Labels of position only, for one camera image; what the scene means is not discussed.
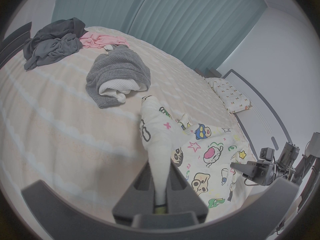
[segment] black garment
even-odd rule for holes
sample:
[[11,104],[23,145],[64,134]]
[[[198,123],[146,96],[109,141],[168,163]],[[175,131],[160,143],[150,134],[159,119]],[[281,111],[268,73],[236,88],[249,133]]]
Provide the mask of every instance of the black garment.
[[78,18],[61,19],[52,22],[40,29],[34,38],[26,40],[23,46],[23,56],[26,60],[29,60],[38,44],[48,39],[63,38],[68,33],[75,34],[77,38],[80,38],[87,33],[87,31],[84,30],[85,26],[86,25]]

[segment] yellow star print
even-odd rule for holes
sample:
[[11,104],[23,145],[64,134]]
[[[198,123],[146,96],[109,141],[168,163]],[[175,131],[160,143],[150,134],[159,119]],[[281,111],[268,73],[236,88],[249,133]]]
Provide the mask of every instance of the yellow star print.
[[242,150],[241,152],[239,152],[239,157],[241,158],[241,159],[244,159],[245,157],[246,157],[246,153],[245,153],[245,151],[244,150]]

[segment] curved black frame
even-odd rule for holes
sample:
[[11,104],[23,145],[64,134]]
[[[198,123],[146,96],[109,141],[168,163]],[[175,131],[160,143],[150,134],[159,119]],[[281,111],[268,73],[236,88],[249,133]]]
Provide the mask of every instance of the curved black frame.
[[[1,31],[0,37],[3,37],[7,27],[10,25],[14,16],[16,15],[19,8],[21,8],[26,0],[23,0],[18,8],[12,12],[12,16],[4,26]],[[310,0],[296,0],[297,3],[301,6],[302,10],[308,16],[310,22],[314,26],[318,36],[320,37],[320,18],[319,13],[317,13],[317,9]],[[319,171],[313,172],[312,180],[314,182],[310,182],[309,188],[311,192],[308,194],[308,198],[305,204],[301,207],[299,213],[293,221],[284,229],[284,231],[276,238],[277,240],[281,239],[301,239],[302,236],[308,230],[308,227],[312,226],[313,222],[316,218],[319,218],[319,210],[320,210],[320,174]],[[0,190],[2,194],[0,198],[6,202],[7,207],[10,207],[10,210],[7,209],[7,212],[10,213],[9,221],[13,223],[17,228],[20,228],[20,235],[24,239],[40,239],[38,235],[29,227],[29,225],[21,218],[21,216],[15,210],[15,207],[10,202],[8,196],[6,196],[3,191],[3,186],[0,184]]]

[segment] teal curtain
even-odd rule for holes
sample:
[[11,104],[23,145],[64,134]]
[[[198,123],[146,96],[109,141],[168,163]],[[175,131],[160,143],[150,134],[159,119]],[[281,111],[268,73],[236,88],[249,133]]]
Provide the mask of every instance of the teal curtain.
[[57,0],[52,21],[117,29],[202,72],[217,69],[266,9],[264,0]]

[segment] bed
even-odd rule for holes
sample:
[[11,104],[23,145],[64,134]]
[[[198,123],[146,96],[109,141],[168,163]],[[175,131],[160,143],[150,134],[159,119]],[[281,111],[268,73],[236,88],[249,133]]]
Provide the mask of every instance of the bed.
[[[97,48],[83,48],[29,72],[20,51],[0,70],[1,183],[23,220],[44,239],[49,236],[21,189],[42,179],[79,209],[114,222],[111,209],[148,158],[139,132],[146,95],[156,96],[174,119],[187,112],[192,123],[232,128],[246,139],[206,80],[177,58],[117,30],[86,30],[125,37],[150,68],[150,89],[132,91],[120,106],[98,108],[85,90],[94,59],[106,53]],[[240,208],[251,191],[243,181],[237,182],[228,213]]]

